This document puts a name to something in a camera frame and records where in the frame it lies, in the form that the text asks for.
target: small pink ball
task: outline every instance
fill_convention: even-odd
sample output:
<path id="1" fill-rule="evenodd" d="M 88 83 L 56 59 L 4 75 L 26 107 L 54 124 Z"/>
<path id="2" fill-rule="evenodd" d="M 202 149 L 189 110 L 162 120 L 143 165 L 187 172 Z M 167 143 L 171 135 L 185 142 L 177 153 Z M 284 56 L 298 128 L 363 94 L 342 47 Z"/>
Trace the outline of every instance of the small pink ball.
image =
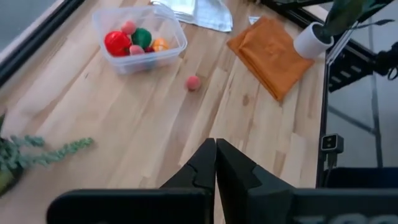
<path id="1" fill-rule="evenodd" d="M 136 29 L 137 29 L 136 24 L 131 21 L 127 21 L 126 23 L 124 23 L 121 28 L 122 32 L 127 35 L 135 33 Z"/>
<path id="2" fill-rule="evenodd" d="M 138 45 L 132 45 L 129 48 L 130 54 L 131 55 L 137 55 L 137 54 L 144 54 L 144 49 Z"/>
<path id="3" fill-rule="evenodd" d="M 187 81 L 185 82 L 185 85 L 187 86 L 189 91 L 195 91 L 199 89 L 200 84 L 200 79 L 194 75 L 188 77 Z"/>

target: wooden tabletop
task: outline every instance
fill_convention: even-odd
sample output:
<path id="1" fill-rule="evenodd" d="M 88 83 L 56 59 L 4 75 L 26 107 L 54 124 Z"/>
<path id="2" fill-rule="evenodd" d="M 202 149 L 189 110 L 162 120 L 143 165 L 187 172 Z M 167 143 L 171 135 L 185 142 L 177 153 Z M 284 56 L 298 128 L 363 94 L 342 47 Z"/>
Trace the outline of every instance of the wooden tabletop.
<path id="1" fill-rule="evenodd" d="M 36 134 L 53 147 L 96 141 L 49 168 L 29 170 L 0 198 L 2 223 L 45 223 L 49 203 L 71 189 L 156 188 L 207 137 L 225 138 L 296 187 L 315 186 L 325 56 L 278 103 L 226 41 L 249 26 L 248 16 L 280 19 L 293 37 L 300 29 L 264 6 L 229 0 L 231 33 L 182 24 L 188 47 L 173 65 L 118 76 L 100 52 L 91 15 L 147 2 L 86 1 L 1 89 L 8 109 L 3 136 Z M 318 6 L 308 10 L 325 16 Z M 195 74 L 203 86 L 187 92 L 184 81 Z M 219 196 L 215 210 L 221 223 Z"/>

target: clear plastic container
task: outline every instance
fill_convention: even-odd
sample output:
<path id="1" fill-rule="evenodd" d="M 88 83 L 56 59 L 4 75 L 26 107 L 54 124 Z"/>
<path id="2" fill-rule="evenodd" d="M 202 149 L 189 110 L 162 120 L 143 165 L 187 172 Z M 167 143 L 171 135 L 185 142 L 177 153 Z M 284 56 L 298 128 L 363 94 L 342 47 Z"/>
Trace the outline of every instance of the clear plastic container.
<path id="1" fill-rule="evenodd" d="M 105 35 L 114 30 L 120 30 L 126 21 L 133 21 L 138 27 L 147 29 L 151 32 L 152 39 L 164 38 L 170 49 L 142 55 L 113 57 L 105 48 Z M 179 21 L 175 18 L 173 11 L 165 6 L 102 9 L 93 14 L 93 23 L 104 57 L 121 75 L 171 64 L 187 47 L 187 38 Z"/>

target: folded orange towel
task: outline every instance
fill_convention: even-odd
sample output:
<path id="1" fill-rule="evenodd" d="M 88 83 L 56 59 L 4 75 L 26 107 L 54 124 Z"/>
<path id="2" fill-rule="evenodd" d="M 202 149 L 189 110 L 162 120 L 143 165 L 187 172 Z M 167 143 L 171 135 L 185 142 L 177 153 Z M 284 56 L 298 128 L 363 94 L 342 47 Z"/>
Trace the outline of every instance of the folded orange towel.
<path id="1" fill-rule="evenodd" d="M 261 17 L 227 45 L 277 101 L 283 100 L 314 63 L 295 51 L 293 39 L 282 24 L 266 17 Z"/>

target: plant pot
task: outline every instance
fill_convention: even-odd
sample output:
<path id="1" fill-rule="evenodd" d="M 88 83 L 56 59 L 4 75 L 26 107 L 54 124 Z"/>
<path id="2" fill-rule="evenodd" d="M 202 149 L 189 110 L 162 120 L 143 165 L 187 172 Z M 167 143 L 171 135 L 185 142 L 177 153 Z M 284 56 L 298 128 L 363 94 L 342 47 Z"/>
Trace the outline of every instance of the plant pot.
<path id="1" fill-rule="evenodd" d="M 24 169 L 18 166 L 16 169 L 11 170 L 12 178 L 4 179 L 5 183 L 0 183 L 0 197 L 10 191 L 21 179 Z"/>
<path id="2" fill-rule="evenodd" d="M 313 22 L 294 39 L 294 49 L 301 57 L 307 59 L 317 58 L 321 53 L 333 46 L 335 43 L 333 37 L 330 40 L 320 40 L 318 30 L 321 27 L 322 24 L 319 22 Z"/>

